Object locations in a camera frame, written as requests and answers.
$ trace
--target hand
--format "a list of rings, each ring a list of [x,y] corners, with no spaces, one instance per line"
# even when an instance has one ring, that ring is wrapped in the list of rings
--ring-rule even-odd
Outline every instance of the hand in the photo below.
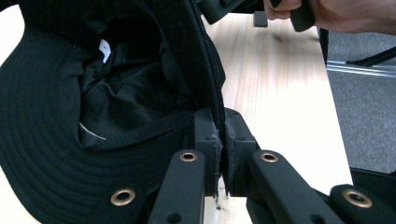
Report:
[[[269,20],[287,19],[301,0],[282,0],[273,8],[263,0]],[[310,0],[315,25],[341,33],[376,32],[396,35],[395,0]]]

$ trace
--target white label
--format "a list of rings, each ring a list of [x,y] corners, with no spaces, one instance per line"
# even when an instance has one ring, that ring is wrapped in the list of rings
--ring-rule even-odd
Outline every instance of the white label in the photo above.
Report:
[[[110,56],[111,54],[111,48],[110,45],[108,45],[107,41],[105,41],[104,39],[100,41],[99,50],[102,51],[102,53],[105,55],[103,63],[106,63],[108,56]]]

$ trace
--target black hat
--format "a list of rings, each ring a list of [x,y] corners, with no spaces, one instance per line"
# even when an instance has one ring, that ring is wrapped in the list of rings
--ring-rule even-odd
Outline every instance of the black hat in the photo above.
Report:
[[[0,67],[0,162],[37,220],[89,222],[131,186],[149,198],[193,147],[198,109],[224,131],[224,73],[195,0],[19,4],[24,34]]]

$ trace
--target finger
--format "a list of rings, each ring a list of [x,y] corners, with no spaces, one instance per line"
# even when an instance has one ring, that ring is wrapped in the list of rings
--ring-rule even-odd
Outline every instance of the finger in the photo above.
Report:
[[[267,15],[268,20],[276,20],[276,19],[281,19],[281,20],[286,20],[290,18],[290,11],[276,11],[273,10],[271,7],[270,0],[264,0],[264,10]]]

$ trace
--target black handle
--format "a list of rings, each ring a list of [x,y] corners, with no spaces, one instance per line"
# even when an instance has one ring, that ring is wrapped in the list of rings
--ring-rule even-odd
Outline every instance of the black handle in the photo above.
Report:
[[[273,8],[277,7],[280,1],[281,0],[271,0]],[[309,5],[309,1],[302,0],[301,6],[291,12],[290,19],[296,32],[302,32],[311,28],[315,24],[315,16]]]

